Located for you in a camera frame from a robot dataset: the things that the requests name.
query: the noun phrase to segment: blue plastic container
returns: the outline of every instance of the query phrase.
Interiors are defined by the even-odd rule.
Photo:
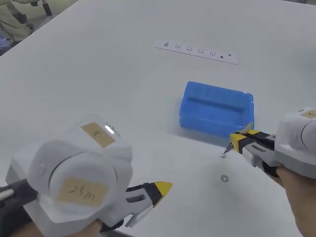
[[[253,106],[249,93],[190,81],[181,103],[180,125],[229,138],[254,123]]]

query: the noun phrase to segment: metal washer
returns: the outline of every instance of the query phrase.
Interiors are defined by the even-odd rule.
[[[228,176],[227,176],[226,174],[223,174],[223,175],[221,176],[221,179],[222,179],[222,181],[223,181],[224,183],[227,183],[227,182],[229,181],[229,178],[228,178]]]

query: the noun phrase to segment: power strip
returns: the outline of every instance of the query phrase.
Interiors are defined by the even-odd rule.
[[[159,41],[155,44],[155,48],[213,59],[225,63],[239,64],[239,58],[233,53],[223,53],[218,50],[195,47],[190,44],[182,44],[175,41]]]

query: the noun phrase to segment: white tabletop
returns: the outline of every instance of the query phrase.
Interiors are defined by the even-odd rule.
[[[298,237],[285,193],[226,142],[180,128],[188,81],[247,91],[274,133],[316,100],[316,7],[278,0],[80,0],[0,58],[1,173],[33,140],[102,115],[134,151],[132,185],[174,184],[136,237]],[[232,51],[233,65],[154,48]],[[221,175],[229,182],[223,183]]]

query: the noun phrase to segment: sticker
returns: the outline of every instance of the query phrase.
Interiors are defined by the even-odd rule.
[[[108,193],[108,186],[74,177],[66,178],[57,201],[99,207]]]
[[[309,110],[309,111],[301,114],[301,116],[306,117],[308,119],[315,119],[316,118],[316,110]]]
[[[115,142],[114,138],[103,130],[96,122],[86,124],[81,127],[90,137],[92,137],[102,148]]]

